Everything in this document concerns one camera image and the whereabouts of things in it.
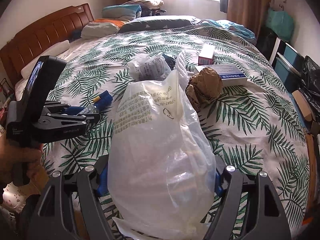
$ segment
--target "metal screw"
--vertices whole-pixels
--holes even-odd
[[[94,170],[94,166],[88,165],[88,166],[86,166],[84,169],[85,169],[85,171],[90,172],[90,171],[93,171],[93,170]]]
[[[268,176],[268,174],[265,172],[265,171],[260,171],[259,172],[259,175],[261,176],[261,177],[266,177],[266,176]]]
[[[54,173],[52,173],[52,177],[57,178],[61,175],[60,171],[55,171]]]
[[[232,166],[232,165],[228,165],[228,166],[226,167],[226,169],[227,169],[227,171],[230,171],[230,172],[233,172],[233,171],[236,170],[236,168],[235,168],[234,166]]]

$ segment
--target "white plastic bag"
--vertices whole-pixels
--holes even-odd
[[[164,80],[171,72],[162,53],[153,57],[135,58],[128,62],[129,73],[136,81]]]
[[[118,107],[108,189],[134,239],[202,239],[213,203],[215,157],[173,70],[164,81],[130,83]]]

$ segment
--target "blue label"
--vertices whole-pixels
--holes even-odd
[[[219,75],[221,79],[227,79],[227,78],[243,78],[245,75],[243,73],[239,74],[229,74],[229,75]]]

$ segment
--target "human hand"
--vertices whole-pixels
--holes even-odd
[[[12,182],[12,167],[16,163],[27,162],[27,176],[32,178],[41,169],[43,144],[39,149],[20,148],[12,146],[6,138],[6,133],[0,137],[0,182]]]

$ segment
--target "orange pillow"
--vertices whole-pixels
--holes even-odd
[[[116,20],[111,20],[111,19],[96,19],[93,22],[94,23],[113,23],[119,29],[122,27],[122,25],[124,25],[126,23],[123,21],[116,21]]]

